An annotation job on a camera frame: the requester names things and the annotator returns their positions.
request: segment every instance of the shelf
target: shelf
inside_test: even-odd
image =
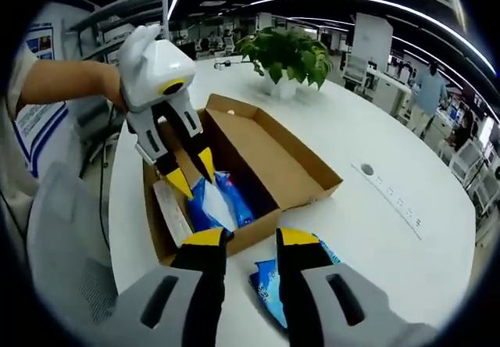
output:
[[[109,54],[110,52],[114,52],[115,50],[118,50],[120,48],[120,46],[125,42],[126,39],[127,39],[126,36],[115,38],[114,40],[111,40],[110,42],[104,44],[103,46],[99,46],[93,52],[84,56],[82,60],[93,59],[96,56],[106,55]]]
[[[162,13],[163,13],[163,8],[161,8],[161,7],[159,9],[149,9],[149,10],[143,11],[141,13],[136,13],[134,15],[130,15],[130,16],[123,18],[123,19],[113,21],[112,23],[103,23],[102,25],[99,26],[99,29],[103,33],[105,33],[105,32],[109,32],[112,29],[121,27],[122,25],[125,25],[125,24],[132,24],[134,26],[137,26],[137,25],[140,25],[141,23],[152,21],[157,16],[160,16],[160,18],[161,18]]]
[[[127,11],[137,8],[140,5],[149,5],[155,2],[162,3],[163,0],[118,0],[116,2],[105,5],[104,7],[94,11],[79,23],[74,24],[69,28],[71,31],[81,32],[93,24],[106,20],[111,16],[122,16]]]

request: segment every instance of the round white table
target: round white table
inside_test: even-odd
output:
[[[191,103],[211,93],[266,110],[317,153],[344,182],[331,198],[283,214],[283,225],[322,238],[339,258],[384,290],[408,322],[442,326],[462,301],[473,262],[474,207],[450,170],[397,120],[343,87],[305,85],[295,99],[262,93],[251,64],[223,70],[199,61],[189,87]],[[112,168],[109,240],[118,292],[158,264],[146,220],[141,157],[123,125]],[[368,163],[375,175],[404,195],[425,234],[418,239],[387,199],[353,166]],[[274,237],[227,261],[226,299],[217,345],[288,345],[266,318],[248,275],[255,261],[275,257]]]

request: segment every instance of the white robotic arm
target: white robotic arm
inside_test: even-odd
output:
[[[130,111],[129,128],[137,134],[136,149],[192,198],[188,182],[157,127],[158,119],[164,116],[200,174],[213,181],[212,153],[189,101],[195,63],[171,42],[157,41],[159,31],[159,25],[140,26],[123,43],[118,53],[121,92]]]

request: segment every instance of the cardboard box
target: cardboard box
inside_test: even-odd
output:
[[[229,256],[274,234],[282,211],[326,198],[342,182],[314,152],[255,106],[212,94],[206,108],[198,114],[216,170],[230,172],[231,180],[257,218],[234,232],[234,239],[227,245]],[[160,130],[193,186],[200,178],[199,172],[170,125],[161,123]],[[169,264],[177,247],[152,189],[157,180],[154,167],[144,163],[149,229],[159,261]],[[178,191],[175,194],[182,213],[190,221],[185,197]]]

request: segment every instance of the potted plant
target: potted plant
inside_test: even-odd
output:
[[[254,71],[269,81],[268,92],[281,98],[293,97],[305,79],[309,85],[316,83],[319,90],[333,68],[327,48],[320,41],[272,27],[242,38],[236,52],[249,57]]]

